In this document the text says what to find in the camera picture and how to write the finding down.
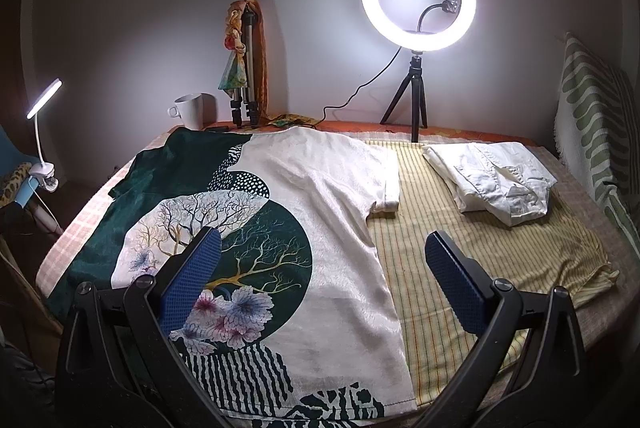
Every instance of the striped pattern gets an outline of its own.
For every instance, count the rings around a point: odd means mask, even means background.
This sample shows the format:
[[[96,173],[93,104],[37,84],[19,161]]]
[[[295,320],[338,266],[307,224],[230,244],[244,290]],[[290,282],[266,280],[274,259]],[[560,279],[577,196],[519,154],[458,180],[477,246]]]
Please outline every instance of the striped pattern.
[[[640,125],[626,74],[568,33],[560,104],[580,134],[581,182],[640,257]],[[558,142],[560,151],[577,146]]]
[[[239,427],[244,426],[237,421],[234,425]],[[354,421],[328,419],[277,419],[275,421],[253,419],[251,422],[251,428],[357,428],[358,426],[360,425],[354,423]]]
[[[546,217],[509,228],[486,211],[461,215],[421,145],[367,142],[398,154],[400,208],[395,217],[368,224],[402,325],[418,405],[435,399],[476,340],[462,330],[425,264],[424,240],[431,231],[444,229],[490,276],[507,278],[520,290],[546,293],[561,284],[578,306],[614,284],[617,272],[600,241],[555,189]],[[506,364],[521,353],[524,339],[518,333]]]
[[[226,354],[182,357],[220,409],[260,416],[281,416],[288,410],[293,387],[287,368],[280,354],[263,344]]]

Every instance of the orange fabric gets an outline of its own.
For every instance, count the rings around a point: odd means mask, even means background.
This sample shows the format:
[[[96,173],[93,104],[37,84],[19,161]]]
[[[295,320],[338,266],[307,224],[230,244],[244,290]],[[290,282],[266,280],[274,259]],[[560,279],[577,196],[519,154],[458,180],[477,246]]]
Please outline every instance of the orange fabric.
[[[254,37],[254,97],[258,103],[258,115],[261,122],[268,121],[267,107],[269,104],[267,80],[267,55],[264,41],[264,24],[262,11],[257,0],[238,0],[233,2],[227,11],[225,19],[225,46],[229,50],[236,50],[238,61],[244,58],[245,47],[240,40],[242,33],[242,13],[249,8],[258,15],[258,24],[253,28]]]

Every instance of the polka dot pattern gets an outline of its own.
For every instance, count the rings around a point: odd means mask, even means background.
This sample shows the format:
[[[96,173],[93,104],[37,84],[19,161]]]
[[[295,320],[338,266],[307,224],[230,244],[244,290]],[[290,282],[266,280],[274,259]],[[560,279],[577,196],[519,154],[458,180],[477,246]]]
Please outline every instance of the polka dot pattern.
[[[226,159],[220,164],[218,169],[213,172],[211,182],[207,186],[208,191],[219,191],[221,189],[232,189],[234,191],[245,191],[252,195],[260,195],[265,199],[269,198],[269,188],[253,173],[248,172],[229,172],[228,168],[236,164],[242,153],[242,144],[233,146],[226,156]]]

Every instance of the shirt sleeve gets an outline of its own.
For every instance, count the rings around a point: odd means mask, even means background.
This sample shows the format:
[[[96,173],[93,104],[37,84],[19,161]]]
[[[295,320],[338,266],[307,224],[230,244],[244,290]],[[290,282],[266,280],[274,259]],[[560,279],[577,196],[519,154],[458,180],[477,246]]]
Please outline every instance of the shirt sleeve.
[[[375,159],[380,170],[381,184],[376,196],[376,202],[371,206],[371,212],[397,211],[400,204],[400,176],[398,173],[398,155],[395,151],[382,146],[368,146],[371,156]]]

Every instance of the folded clothes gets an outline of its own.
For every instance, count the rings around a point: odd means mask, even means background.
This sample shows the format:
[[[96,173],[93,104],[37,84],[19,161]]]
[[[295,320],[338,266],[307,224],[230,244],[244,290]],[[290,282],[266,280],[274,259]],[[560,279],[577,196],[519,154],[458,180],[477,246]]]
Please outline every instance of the folded clothes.
[[[485,209],[509,226],[546,215],[556,179],[520,143],[426,145],[422,154],[461,213]]]

